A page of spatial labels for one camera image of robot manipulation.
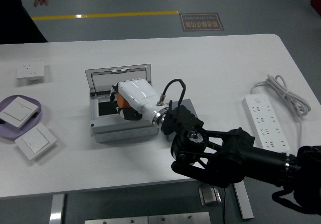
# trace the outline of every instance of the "orange object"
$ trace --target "orange object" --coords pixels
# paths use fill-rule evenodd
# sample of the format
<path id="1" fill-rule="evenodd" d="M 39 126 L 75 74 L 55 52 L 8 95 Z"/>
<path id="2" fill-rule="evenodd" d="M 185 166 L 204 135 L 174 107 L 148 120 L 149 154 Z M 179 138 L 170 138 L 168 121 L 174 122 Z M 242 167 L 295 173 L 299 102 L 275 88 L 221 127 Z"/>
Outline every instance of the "orange object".
<path id="1" fill-rule="evenodd" d="M 126 101 L 126 99 L 123 98 L 123 96 L 121 96 L 119 93 L 117 94 L 117 105 L 120 108 L 129 108 L 129 107 L 131 107 L 129 105 L 129 103 Z"/>

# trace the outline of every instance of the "wall socket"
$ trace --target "wall socket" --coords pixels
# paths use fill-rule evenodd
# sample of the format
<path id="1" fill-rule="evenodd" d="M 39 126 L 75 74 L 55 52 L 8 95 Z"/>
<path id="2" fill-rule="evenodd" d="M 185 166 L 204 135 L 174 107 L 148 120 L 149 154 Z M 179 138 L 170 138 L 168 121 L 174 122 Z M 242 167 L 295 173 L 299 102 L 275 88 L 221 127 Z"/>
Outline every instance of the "wall socket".
<path id="1" fill-rule="evenodd" d="M 38 80 L 45 75 L 45 62 L 23 63 L 17 70 L 17 79 Z"/>
<path id="2" fill-rule="evenodd" d="M 268 97 L 264 94 L 246 95 L 243 105 L 257 146 L 287 153 L 290 147 Z"/>

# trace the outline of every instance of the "screw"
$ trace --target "screw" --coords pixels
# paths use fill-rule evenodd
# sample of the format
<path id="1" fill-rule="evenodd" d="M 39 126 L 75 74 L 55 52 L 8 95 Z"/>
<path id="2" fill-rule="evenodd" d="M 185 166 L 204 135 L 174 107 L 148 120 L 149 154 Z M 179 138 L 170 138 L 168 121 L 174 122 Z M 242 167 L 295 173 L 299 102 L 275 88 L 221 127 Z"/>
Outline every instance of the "screw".
<path id="1" fill-rule="evenodd" d="M 179 159 L 185 161 L 186 160 L 186 155 L 180 154 Z"/>

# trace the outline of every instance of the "black clothing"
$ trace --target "black clothing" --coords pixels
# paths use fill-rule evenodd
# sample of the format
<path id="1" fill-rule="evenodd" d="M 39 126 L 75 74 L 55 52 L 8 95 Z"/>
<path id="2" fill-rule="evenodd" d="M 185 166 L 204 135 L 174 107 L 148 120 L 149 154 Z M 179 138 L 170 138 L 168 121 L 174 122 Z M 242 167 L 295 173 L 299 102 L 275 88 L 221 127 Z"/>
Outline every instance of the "black clothing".
<path id="1" fill-rule="evenodd" d="M 0 44 L 48 42 L 21 0 L 0 0 Z"/>

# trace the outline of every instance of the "gray floor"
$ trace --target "gray floor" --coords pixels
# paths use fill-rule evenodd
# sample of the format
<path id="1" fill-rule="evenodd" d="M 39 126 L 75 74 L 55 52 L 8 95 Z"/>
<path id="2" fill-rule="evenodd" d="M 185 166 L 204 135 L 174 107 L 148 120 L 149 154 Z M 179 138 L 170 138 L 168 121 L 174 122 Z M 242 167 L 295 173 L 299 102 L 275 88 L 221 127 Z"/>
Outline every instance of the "gray floor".
<path id="1" fill-rule="evenodd" d="M 147 11 L 218 13 L 224 31 L 183 32 L 178 15 L 36 21 L 50 42 L 137 38 L 277 34 L 321 101 L 321 15 L 310 0 L 50 0 L 48 7 L 33 7 L 31 16 L 102 14 Z M 255 180 L 245 184 L 255 219 L 251 223 L 320 223 L 320 216 L 301 215 L 273 203 L 278 188 Z M 70 193 L 64 223 L 86 219 L 209 211 L 212 223 L 222 223 L 222 207 L 202 208 L 198 182 L 118 190 Z M 0 201 L 0 223 L 48 223 L 51 196 Z M 227 190 L 227 223 L 242 222 L 232 188 Z"/>

